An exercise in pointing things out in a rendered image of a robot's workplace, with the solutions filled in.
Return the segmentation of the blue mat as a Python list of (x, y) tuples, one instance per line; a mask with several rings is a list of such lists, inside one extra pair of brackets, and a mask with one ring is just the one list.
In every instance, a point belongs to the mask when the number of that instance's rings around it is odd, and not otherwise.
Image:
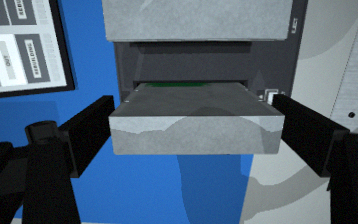
[[(113, 43), (101, 0), (58, 0), (74, 91), (0, 98), (0, 142), (28, 143), (24, 128), (57, 127), (103, 95), (120, 105)], [(81, 222), (239, 224), (253, 155), (115, 155), (111, 136), (70, 178)]]

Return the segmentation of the black-framed status screen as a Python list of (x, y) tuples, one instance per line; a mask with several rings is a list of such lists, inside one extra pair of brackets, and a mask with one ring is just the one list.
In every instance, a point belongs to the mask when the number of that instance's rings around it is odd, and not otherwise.
[(74, 90), (58, 0), (0, 0), (0, 98)]

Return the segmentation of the black drive dock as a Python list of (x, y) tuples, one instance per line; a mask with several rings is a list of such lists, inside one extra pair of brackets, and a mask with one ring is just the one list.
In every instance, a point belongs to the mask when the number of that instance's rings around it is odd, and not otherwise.
[(140, 83), (241, 83), (271, 105), (291, 98), (308, 0), (293, 0), (288, 38), (241, 44), (113, 42), (120, 104)]

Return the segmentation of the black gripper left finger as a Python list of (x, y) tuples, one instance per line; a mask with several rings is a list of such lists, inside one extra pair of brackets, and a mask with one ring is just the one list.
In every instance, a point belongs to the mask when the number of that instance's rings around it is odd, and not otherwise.
[(23, 197), (21, 224), (81, 224), (70, 178), (111, 136), (114, 110), (113, 95), (103, 95), (59, 127), (53, 120), (26, 126), (26, 146), (0, 142), (0, 224), (11, 224)]

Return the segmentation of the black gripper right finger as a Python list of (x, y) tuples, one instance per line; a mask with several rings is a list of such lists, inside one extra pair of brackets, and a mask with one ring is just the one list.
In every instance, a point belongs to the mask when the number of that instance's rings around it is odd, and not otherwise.
[(271, 106), (285, 115), (281, 139), (330, 177), (331, 224), (358, 224), (358, 134), (284, 94), (273, 94)]

